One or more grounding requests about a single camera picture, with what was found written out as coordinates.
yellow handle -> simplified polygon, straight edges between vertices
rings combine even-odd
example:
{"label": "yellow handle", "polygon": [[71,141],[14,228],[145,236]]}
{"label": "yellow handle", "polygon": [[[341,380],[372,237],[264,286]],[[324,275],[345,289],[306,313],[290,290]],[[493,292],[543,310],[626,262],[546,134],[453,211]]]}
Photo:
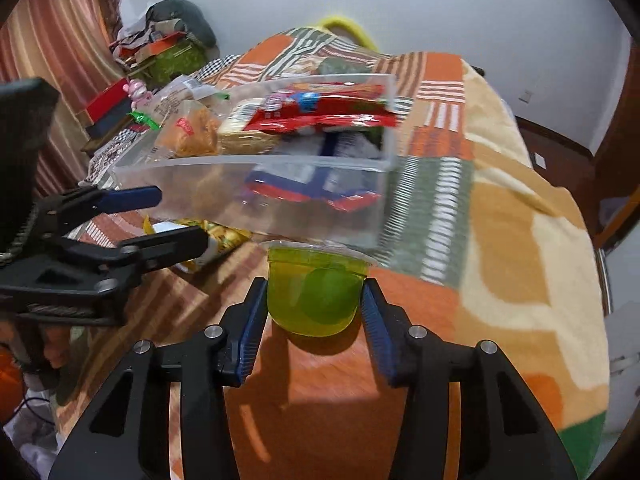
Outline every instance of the yellow handle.
{"label": "yellow handle", "polygon": [[363,28],[349,18],[345,18],[343,16],[328,16],[327,18],[320,20],[316,27],[321,28],[325,32],[331,32],[332,27],[343,28],[356,39],[356,42],[360,46],[373,50],[374,52],[378,51],[376,44],[371,41],[371,38]]}

packaged bread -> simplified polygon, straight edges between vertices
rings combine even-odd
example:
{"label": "packaged bread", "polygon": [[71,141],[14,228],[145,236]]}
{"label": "packaged bread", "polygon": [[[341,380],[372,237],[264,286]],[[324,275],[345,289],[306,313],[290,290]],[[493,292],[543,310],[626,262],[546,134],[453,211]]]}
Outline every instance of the packaged bread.
{"label": "packaged bread", "polygon": [[137,108],[160,126],[185,100],[199,101],[217,92],[215,86],[203,84],[188,75],[181,75],[155,94],[151,100]]}
{"label": "packaged bread", "polygon": [[263,155],[269,153],[280,141],[278,136],[258,130],[243,129],[254,116],[264,98],[240,101],[218,128],[218,153],[220,155]]}
{"label": "packaged bread", "polygon": [[197,101],[183,101],[156,138],[156,158],[216,155],[220,120]]}

plastic cup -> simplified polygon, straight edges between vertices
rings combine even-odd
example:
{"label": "plastic cup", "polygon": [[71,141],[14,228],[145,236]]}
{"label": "plastic cup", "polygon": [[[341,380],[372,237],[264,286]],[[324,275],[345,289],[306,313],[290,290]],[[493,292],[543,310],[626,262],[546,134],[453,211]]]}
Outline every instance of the plastic cup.
{"label": "plastic cup", "polygon": [[347,328],[374,260],[348,249],[279,243],[268,255],[267,307],[274,322],[313,337]]}

transparent storage box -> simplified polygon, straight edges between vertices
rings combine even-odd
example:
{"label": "transparent storage box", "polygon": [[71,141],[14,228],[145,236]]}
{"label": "transparent storage box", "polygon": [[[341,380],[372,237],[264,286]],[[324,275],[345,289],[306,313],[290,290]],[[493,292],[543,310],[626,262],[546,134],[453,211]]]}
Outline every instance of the transparent storage box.
{"label": "transparent storage box", "polygon": [[[231,107],[244,99],[267,96],[293,82],[371,82],[383,84],[391,107],[395,98],[395,78],[387,74],[319,75],[280,78],[236,86],[228,90]],[[288,238],[333,240],[363,248],[375,247],[382,228],[388,172],[396,158],[396,132],[383,132],[378,159],[299,155],[217,155],[175,158],[145,163],[158,131],[148,131],[111,166],[110,173],[120,189],[158,186],[162,202],[144,210],[153,218],[207,219],[219,224],[260,234]],[[380,195],[373,204],[347,212],[320,200],[287,202],[251,192],[246,186],[257,164],[305,165],[340,168],[353,182],[363,180]]]}

striped blanket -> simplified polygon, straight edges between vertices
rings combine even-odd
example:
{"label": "striped blanket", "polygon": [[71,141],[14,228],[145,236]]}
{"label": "striped blanket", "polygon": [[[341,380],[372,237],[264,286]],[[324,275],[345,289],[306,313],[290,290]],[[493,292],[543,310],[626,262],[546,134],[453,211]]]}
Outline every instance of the striped blanket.
{"label": "striped blanket", "polygon": [[[219,88],[310,73],[326,58],[398,78],[399,168],[372,270],[414,323],[473,346],[504,349],[584,476],[608,397],[607,343],[591,242],[570,194],[532,169],[499,97],[458,56],[387,56],[313,28],[273,36],[207,75]],[[142,233],[136,212],[100,216],[81,239]],[[187,279],[146,276],[121,328],[91,330],[75,389],[57,410],[68,433],[121,355],[141,338],[181,341],[217,322],[266,276],[254,243]],[[446,478],[456,478],[460,393],[451,387]],[[254,373],[225,394],[243,479],[383,479],[405,392],[377,374],[356,317],[332,338],[307,340],[268,320]],[[170,409],[171,465],[182,478],[178,387]]]}

